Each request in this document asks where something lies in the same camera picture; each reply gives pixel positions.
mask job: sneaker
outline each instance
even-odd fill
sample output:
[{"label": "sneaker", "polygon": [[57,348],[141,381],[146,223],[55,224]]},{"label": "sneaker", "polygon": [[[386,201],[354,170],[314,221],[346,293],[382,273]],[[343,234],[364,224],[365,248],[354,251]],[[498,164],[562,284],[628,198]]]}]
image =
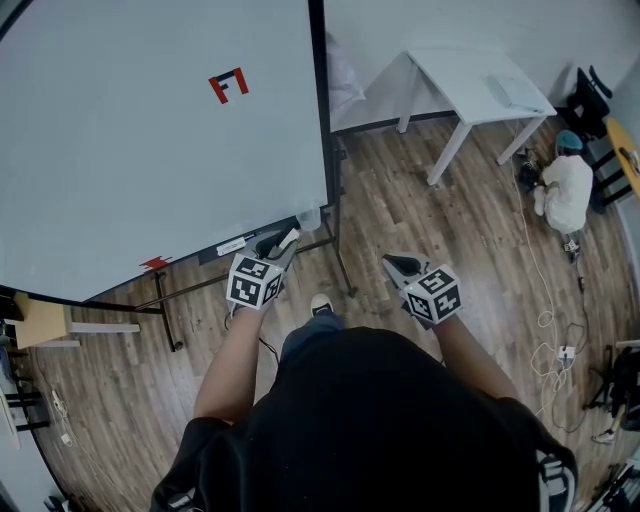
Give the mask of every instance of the sneaker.
[{"label": "sneaker", "polygon": [[331,311],[333,313],[333,304],[324,293],[319,293],[311,299],[311,316],[316,316],[320,311]]},{"label": "sneaker", "polygon": [[591,436],[591,440],[596,444],[606,444],[607,446],[611,446],[615,441],[616,436],[613,433],[613,430],[605,430],[602,434],[598,434],[597,436]]},{"label": "sneaker", "polygon": [[544,187],[536,187],[533,191],[533,198],[535,200],[536,215],[542,217],[544,215]]},{"label": "sneaker", "polygon": [[571,253],[569,253],[569,262],[571,264],[574,264],[576,261],[578,261],[579,257],[580,257],[580,246],[576,247],[574,251],[571,251]]}]

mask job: jeans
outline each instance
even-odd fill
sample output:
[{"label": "jeans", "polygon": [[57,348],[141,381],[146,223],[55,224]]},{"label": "jeans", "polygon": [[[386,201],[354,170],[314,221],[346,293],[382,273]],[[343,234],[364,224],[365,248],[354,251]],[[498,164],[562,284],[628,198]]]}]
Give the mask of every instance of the jeans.
[{"label": "jeans", "polygon": [[280,362],[291,357],[291,354],[309,343],[312,339],[326,338],[331,334],[344,331],[344,322],[333,311],[324,310],[318,312],[311,320],[298,329],[289,333],[282,345]]}]

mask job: metal stand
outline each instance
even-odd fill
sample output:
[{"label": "metal stand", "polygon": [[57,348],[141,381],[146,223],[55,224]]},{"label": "metal stand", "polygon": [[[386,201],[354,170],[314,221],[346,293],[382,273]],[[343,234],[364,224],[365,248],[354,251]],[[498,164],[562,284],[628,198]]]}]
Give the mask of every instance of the metal stand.
[{"label": "metal stand", "polygon": [[163,297],[162,295],[162,280],[167,277],[167,274],[165,274],[164,272],[156,272],[153,275],[153,281],[156,284],[156,294],[158,295],[158,299],[161,300],[160,304],[160,311],[161,311],[161,315],[162,315],[162,323],[164,325],[164,332],[167,334],[167,341],[169,342],[169,350],[171,350],[171,352],[175,352],[176,350],[180,350],[182,349],[182,347],[184,347],[184,343],[182,343],[181,341],[177,341],[174,343],[173,341],[173,335],[171,334],[171,326],[169,325],[169,317],[167,316],[167,308],[164,304],[164,299],[166,297]]},{"label": "metal stand", "polygon": [[[340,202],[341,202],[340,201],[340,195],[341,195],[340,161],[339,161],[338,152],[335,151],[334,154],[336,158],[338,158],[338,161],[336,165],[337,172],[335,173],[335,179],[334,179],[335,204],[334,204],[334,210],[332,212],[333,229],[331,229],[331,227],[329,226],[329,222],[327,220],[327,214],[323,211],[321,213],[322,224],[324,225],[324,228],[327,231],[327,234],[329,236],[323,240],[318,240],[317,242],[313,242],[309,245],[305,245],[304,247],[300,247],[296,251],[296,254],[307,252],[307,251],[310,251],[311,249],[322,247],[323,245],[331,244],[331,247],[333,247],[333,252],[336,255],[336,259],[338,260],[338,265],[340,266],[340,272],[342,273],[344,282],[347,285],[347,294],[350,297],[355,297],[356,293],[358,292],[358,289],[351,284],[351,279],[349,279],[347,268],[340,254],[340,232],[341,232],[341,229],[340,229],[340,213],[341,213],[340,211]],[[162,293],[162,289],[159,287],[159,284],[157,283],[157,280],[156,280],[156,291],[158,292],[158,298],[145,302],[144,304],[140,304],[139,306],[135,307],[135,310],[140,312],[147,312],[149,311],[150,306],[154,306],[156,304],[160,304],[161,305],[160,308],[164,310],[164,308],[162,307],[163,302],[169,299],[173,299],[175,297],[179,297],[180,295],[184,295],[185,293],[190,293],[190,292],[199,290],[200,288],[204,288],[206,286],[219,283],[220,281],[224,281],[228,277],[229,277],[229,274],[222,274],[220,276],[214,277],[213,279],[208,279],[207,281],[203,281],[202,283],[194,284],[193,286],[189,286],[188,288],[184,288],[183,290],[178,290],[176,292],[172,292],[167,295],[164,295]],[[163,318],[166,317],[166,311],[164,311],[161,314],[163,315]]]},{"label": "metal stand", "polygon": [[53,304],[62,304],[63,306],[71,306],[74,308],[99,309],[101,311],[122,311],[123,313],[145,313],[149,315],[161,315],[160,308],[140,309],[138,306],[130,306],[128,304],[116,304],[113,302],[100,302],[97,300],[88,300],[86,302],[78,302],[76,300],[59,299],[57,297],[49,297],[48,295],[40,295],[38,293],[29,293],[29,298],[33,300],[41,300],[42,302],[52,302]]}]

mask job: table leg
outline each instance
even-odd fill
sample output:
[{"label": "table leg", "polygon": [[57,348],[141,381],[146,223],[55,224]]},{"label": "table leg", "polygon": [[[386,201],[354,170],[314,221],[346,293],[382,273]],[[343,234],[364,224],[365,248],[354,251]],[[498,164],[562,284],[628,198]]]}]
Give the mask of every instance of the table leg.
[{"label": "table leg", "polygon": [[616,348],[640,347],[640,340],[616,341]]},{"label": "table leg", "polygon": [[71,322],[69,332],[84,332],[90,334],[140,332],[140,324],[90,324],[84,322]]},{"label": "table leg", "polygon": [[458,151],[458,148],[466,138],[472,126],[472,124],[464,124],[462,121],[458,123],[458,126],[456,126],[449,142],[447,142],[447,145],[444,147],[444,151],[438,158],[436,165],[429,173],[429,177],[427,178],[429,185],[435,185],[438,182],[440,176],[442,176],[442,173],[455,156],[456,151]]},{"label": "table leg", "polygon": [[418,66],[411,61],[411,69],[409,70],[409,76],[407,77],[407,84],[404,89],[402,98],[400,98],[400,121],[396,130],[400,133],[407,131],[407,125],[409,124],[409,118],[411,117],[411,110],[413,108],[413,100],[416,93],[416,86],[418,85]]},{"label": "table leg", "polygon": [[39,391],[34,391],[33,393],[5,393],[4,395],[7,400],[28,400],[40,398],[41,396]]},{"label": "table leg", "polygon": [[593,164],[593,166],[591,167],[591,170],[593,172],[596,172],[598,169],[600,169],[600,167],[606,164],[614,156],[616,156],[616,152],[612,149],[606,155],[604,155],[600,160],[598,160],[595,164]]},{"label": "table leg", "polygon": [[504,152],[498,157],[498,165],[504,165],[511,155],[513,155],[520,146],[522,146],[526,140],[531,137],[533,132],[538,129],[546,117],[534,117],[531,121],[527,123],[527,126],[518,134],[518,136],[513,140],[509,147],[504,150]]},{"label": "table leg", "polygon": [[38,421],[36,423],[27,423],[26,425],[16,425],[16,431],[24,432],[25,430],[35,430],[37,428],[44,428],[48,426],[48,421]]},{"label": "table leg", "polygon": [[593,187],[593,189],[594,190],[602,190],[603,188],[608,187],[609,185],[611,185],[612,183],[615,183],[616,181],[618,181],[621,178],[624,178],[624,171],[622,169],[614,172],[607,179],[599,181],[598,183],[596,183],[596,186]]},{"label": "table leg", "polygon": [[79,346],[80,340],[51,340],[40,343],[38,348],[70,348]]},{"label": "table leg", "polygon": [[626,187],[621,188],[615,194],[611,194],[610,196],[605,197],[604,201],[602,201],[602,205],[607,206],[608,204],[613,203],[615,200],[620,199],[622,196],[626,196],[629,192],[631,192],[631,190],[631,185],[627,185]]},{"label": "table leg", "polygon": [[18,407],[33,407],[37,402],[35,400],[20,400],[19,402],[9,402],[9,409],[17,409]]}]

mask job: red logo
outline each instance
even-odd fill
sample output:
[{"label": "red logo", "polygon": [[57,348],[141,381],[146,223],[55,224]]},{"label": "red logo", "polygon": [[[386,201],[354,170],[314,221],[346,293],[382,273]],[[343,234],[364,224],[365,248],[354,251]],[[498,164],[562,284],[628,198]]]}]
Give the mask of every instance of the red logo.
[{"label": "red logo", "polygon": [[172,258],[162,258],[162,256],[156,256],[152,260],[149,260],[140,266],[144,267],[145,272],[151,272],[152,270],[158,270],[159,268],[164,267],[167,263],[169,263],[170,259]]},{"label": "red logo", "polygon": [[224,93],[225,89],[228,89],[229,86],[224,82],[231,77],[236,78],[236,82],[238,82],[238,87],[240,88],[240,92],[242,94],[249,94],[247,82],[245,82],[244,75],[242,74],[242,69],[240,68],[236,68],[232,71],[227,71],[226,73],[223,73],[219,76],[212,76],[211,78],[209,78],[209,83],[211,84],[211,87],[213,87],[216,96],[218,96],[220,103],[222,103],[223,105],[229,101]]}]

